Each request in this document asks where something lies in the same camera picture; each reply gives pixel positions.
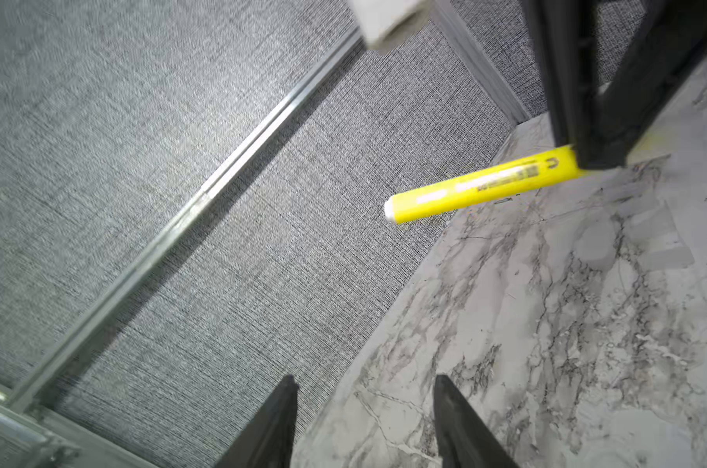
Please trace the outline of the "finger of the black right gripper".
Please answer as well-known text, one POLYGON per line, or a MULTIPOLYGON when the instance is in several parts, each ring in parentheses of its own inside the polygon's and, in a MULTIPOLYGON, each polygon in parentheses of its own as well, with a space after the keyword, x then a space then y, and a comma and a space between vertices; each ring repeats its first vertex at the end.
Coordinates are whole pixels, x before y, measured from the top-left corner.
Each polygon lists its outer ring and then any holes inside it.
POLYGON ((707 55, 707 1, 653 1, 577 145, 584 170, 626 164, 671 98, 707 55))
POLYGON ((591 149, 597 103, 593 1, 521 3, 558 146, 591 149))

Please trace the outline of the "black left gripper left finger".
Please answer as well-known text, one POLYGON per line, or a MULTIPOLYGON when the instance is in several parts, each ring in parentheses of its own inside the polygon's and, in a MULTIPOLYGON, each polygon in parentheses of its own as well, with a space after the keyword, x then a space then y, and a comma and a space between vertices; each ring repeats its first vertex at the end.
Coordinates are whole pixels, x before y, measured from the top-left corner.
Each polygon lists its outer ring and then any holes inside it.
POLYGON ((294 376, 284 376, 214 466, 289 467, 296 434, 298 392, 294 376))

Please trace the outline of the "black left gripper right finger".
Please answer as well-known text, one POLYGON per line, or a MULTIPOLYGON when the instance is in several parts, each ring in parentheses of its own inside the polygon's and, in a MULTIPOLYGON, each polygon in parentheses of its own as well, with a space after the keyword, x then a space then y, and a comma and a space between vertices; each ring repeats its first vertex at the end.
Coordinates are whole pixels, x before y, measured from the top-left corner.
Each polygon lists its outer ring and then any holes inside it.
POLYGON ((433 413, 443 467, 519 467, 445 374, 435 378, 433 413))

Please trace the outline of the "yellow highlighter pen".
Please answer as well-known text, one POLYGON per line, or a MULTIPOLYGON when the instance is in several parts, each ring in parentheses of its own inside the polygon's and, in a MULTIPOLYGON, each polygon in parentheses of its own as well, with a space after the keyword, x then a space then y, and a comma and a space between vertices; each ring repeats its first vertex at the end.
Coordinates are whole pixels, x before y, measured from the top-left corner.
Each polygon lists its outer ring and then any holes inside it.
POLYGON ((578 167, 570 145, 544 144, 533 155, 392 195, 382 205, 381 213, 391 224, 405 224, 595 173, 578 167))

